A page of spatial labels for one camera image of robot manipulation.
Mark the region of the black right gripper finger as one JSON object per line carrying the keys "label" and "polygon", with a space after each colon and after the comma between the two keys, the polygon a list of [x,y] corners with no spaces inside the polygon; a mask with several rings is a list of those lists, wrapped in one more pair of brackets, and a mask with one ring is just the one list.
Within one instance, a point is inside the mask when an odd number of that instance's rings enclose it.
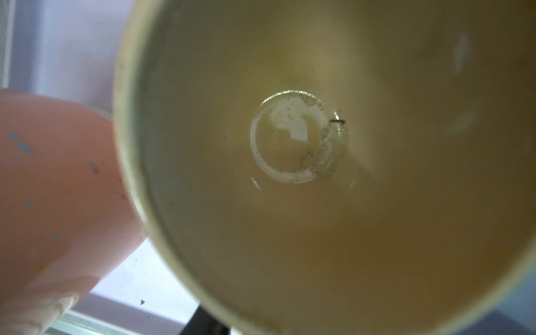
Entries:
{"label": "black right gripper finger", "polygon": [[180,335],[230,335],[230,328],[199,306]]}

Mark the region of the orange ceramic mug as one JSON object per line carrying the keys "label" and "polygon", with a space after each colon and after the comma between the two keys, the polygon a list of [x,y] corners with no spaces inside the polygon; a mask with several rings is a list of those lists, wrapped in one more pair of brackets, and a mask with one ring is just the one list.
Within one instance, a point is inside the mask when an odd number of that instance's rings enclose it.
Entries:
{"label": "orange ceramic mug", "polygon": [[1,333],[43,333],[143,240],[110,114],[2,89]]}

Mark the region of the yellow ceramic mug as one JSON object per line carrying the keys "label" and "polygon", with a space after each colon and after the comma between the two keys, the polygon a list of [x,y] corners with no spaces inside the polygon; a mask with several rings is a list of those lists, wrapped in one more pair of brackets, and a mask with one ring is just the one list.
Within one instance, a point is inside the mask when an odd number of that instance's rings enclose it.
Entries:
{"label": "yellow ceramic mug", "polygon": [[535,267],[534,1],[137,1],[129,198],[245,334],[453,334]]}

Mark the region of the lavender plastic tray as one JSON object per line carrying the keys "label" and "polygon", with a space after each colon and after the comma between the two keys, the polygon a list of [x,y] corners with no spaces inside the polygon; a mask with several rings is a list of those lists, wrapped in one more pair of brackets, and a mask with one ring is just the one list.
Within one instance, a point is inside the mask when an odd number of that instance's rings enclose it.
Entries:
{"label": "lavender plastic tray", "polygon": [[[1,90],[111,111],[131,1],[3,1]],[[143,242],[41,334],[179,334],[196,304]]]}

